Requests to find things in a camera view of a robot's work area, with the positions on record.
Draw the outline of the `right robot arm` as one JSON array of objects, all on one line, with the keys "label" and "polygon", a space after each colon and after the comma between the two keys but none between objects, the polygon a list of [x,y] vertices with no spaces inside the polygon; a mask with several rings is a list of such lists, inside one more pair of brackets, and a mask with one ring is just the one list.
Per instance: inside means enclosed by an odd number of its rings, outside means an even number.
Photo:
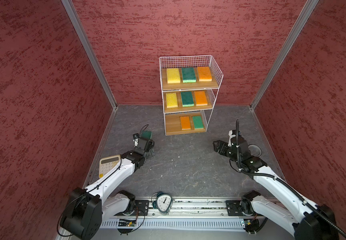
[{"label": "right robot arm", "polygon": [[253,156],[247,141],[235,130],[228,142],[213,142],[214,151],[236,164],[236,171],[249,176],[268,190],[281,206],[251,191],[241,200],[242,212],[259,214],[286,230],[296,240],[337,240],[339,230],[335,214],[326,205],[319,206],[281,179],[260,157]]}]

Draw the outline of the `yellow sponge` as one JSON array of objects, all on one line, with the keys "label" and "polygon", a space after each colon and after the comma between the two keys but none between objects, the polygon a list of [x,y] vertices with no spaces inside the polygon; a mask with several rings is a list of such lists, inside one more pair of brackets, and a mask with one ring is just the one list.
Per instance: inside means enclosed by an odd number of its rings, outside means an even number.
[{"label": "yellow sponge", "polygon": [[166,77],[168,84],[179,84],[181,82],[181,75],[179,68],[166,69]]},{"label": "yellow sponge", "polygon": [[177,98],[176,92],[166,93],[165,97],[166,97],[166,108],[167,109],[178,107],[178,98]]}]

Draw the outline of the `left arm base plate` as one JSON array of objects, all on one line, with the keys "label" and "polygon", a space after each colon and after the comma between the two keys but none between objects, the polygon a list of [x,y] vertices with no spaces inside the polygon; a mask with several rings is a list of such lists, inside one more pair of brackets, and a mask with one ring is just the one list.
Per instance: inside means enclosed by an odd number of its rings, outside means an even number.
[{"label": "left arm base plate", "polygon": [[133,209],[131,212],[131,216],[136,216],[137,211],[139,211],[139,214],[141,214],[141,216],[148,215],[148,210],[149,210],[149,204],[150,204],[150,200],[135,200],[133,202]]}]

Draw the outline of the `orange sponge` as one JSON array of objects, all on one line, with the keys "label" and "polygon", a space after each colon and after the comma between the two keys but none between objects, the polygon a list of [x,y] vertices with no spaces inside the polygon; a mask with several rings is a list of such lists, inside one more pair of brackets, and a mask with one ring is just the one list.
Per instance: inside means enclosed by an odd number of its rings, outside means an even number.
[{"label": "orange sponge", "polygon": [[197,67],[200,82],[211,82],[213,80],[210,67]]},{"label": "orange sponge", "polygon": [[180,117],[180,122],[181,122],[181,129],[182,131],[187,131],[191,130],[191,121],[189,116],[182,116]]},{"label": "orange sponge", "polygon": [[205,91],[196,91],[194,92],[196,99],[196,106],[202,107],[208,105],[207,94]]}]

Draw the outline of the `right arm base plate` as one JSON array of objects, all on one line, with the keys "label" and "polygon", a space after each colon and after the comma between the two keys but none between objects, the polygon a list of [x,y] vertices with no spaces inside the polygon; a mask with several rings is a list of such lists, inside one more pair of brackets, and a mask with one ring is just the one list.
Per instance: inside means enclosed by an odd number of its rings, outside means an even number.
[{"label": "right arm base plate", "polygon": [[229,217],[241,217],[253,219],[265,218],[263,215],[257,214],[248,200],[227,200],[226,209]]}]

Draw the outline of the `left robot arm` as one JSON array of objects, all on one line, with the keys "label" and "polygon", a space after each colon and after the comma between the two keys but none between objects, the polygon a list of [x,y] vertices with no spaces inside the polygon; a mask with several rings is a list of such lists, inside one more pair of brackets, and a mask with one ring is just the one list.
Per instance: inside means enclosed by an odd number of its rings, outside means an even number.
[{"label": "left robot arm", "polygon": [[70,236],[90,240],[103,220],[119,213],[144,214],[136,205],[135,195],[120,191],[112,197],[111,193],[154,156],[154,145],[154,140],[140,137],[133,150],[104,158],[104,161],[114,164],[113,168],[93,184],[84,189],[76,188],[70,193],[58,220],[59,227],[68,231]]}]

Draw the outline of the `dark green sponge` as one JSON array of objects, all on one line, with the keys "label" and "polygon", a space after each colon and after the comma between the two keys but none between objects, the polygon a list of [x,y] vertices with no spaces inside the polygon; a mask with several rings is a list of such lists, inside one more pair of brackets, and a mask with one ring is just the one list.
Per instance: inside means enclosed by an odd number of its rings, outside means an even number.
[{"label": "dark green sponge", "polygon": [[195,105],[191,91],[181,92],[181,99],[183,107],[193,107]]},{"label": "dark green sponge", "polygon": [[183,83],[196,83],[197,77],[194,68],[182,68]]},{"label": "dark green sponge", "polygon": [[140,137],[147,140],[152,139],[152,131],[143,131]]}]

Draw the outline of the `light green sponge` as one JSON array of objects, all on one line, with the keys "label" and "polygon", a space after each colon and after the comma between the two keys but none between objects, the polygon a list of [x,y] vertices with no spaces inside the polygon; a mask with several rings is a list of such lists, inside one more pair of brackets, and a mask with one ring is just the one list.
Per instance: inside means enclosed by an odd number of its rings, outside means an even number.
[{"label": "light green sponge", "polygon": [[203,123],[203,119],[201,116],[193,116],[193,124],[194,124],[194,129],[195,130],[202,130],[204,129],[204,123]]}]

